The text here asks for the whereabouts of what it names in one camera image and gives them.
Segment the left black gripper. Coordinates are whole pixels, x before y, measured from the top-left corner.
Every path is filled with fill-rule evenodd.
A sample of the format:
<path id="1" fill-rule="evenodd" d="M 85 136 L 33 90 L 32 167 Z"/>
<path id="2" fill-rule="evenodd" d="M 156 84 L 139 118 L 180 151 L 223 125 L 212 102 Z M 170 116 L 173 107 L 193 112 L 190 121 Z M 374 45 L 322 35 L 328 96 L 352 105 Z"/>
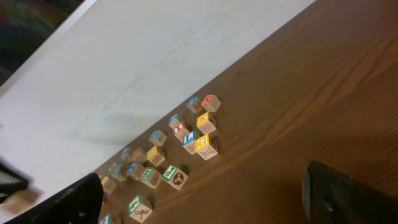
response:
<path id="1" fill-rule="evenodd" d="M 4 202 L 12 194 L 19 190 L 25 190 L 29 186 L 29 180 L 23 175 L 14 172 L 1 162 L 1 202 Z"/>

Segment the green B block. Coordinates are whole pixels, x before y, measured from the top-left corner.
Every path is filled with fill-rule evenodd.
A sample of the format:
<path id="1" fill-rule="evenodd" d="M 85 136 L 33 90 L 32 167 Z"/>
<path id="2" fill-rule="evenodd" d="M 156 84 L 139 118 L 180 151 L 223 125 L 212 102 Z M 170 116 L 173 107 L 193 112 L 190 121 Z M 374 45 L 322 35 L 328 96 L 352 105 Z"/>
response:
<path id="1" fill-rule="evenodd" d="M 162 180 L 162 174 L 153 167 L 146 167 L 139 180 L 146 186 L 156 189 Z"/>

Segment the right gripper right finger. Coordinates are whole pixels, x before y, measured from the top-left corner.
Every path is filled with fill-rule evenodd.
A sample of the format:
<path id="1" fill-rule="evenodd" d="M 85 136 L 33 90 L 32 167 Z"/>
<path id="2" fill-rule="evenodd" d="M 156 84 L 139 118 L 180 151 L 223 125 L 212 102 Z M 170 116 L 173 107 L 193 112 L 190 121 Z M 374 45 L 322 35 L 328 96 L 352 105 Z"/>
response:
<path id="1" fill-rule="evenodd" d="M 397 223 L 397 199 L 319 161 L 302 181 L 302 204 L 310 223 Z"/>

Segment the blue T block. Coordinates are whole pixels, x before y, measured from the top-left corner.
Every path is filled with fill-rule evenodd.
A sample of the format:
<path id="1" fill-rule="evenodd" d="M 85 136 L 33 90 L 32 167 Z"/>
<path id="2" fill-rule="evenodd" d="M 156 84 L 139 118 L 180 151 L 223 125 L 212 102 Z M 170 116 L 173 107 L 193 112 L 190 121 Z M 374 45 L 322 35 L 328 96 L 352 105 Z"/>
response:
<path id="1" fill-rule="evenodd" d="M 132 162 L 127 168 L 126 175 L 134 180 L 139 180 L 145 169 L 146 168 L 142 164 L 138 162 Z"/>

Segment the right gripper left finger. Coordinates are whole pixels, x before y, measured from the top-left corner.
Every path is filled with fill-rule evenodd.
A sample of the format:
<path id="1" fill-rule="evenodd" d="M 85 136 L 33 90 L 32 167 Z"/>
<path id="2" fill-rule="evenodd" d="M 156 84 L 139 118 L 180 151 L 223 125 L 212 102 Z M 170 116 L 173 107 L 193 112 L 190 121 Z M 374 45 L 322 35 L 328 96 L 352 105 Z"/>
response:
<path id="1" fill-rule="evenodd" d="M 101 179 L 92 172 L 5 224 L 95 224 L 103 197 Z"/>

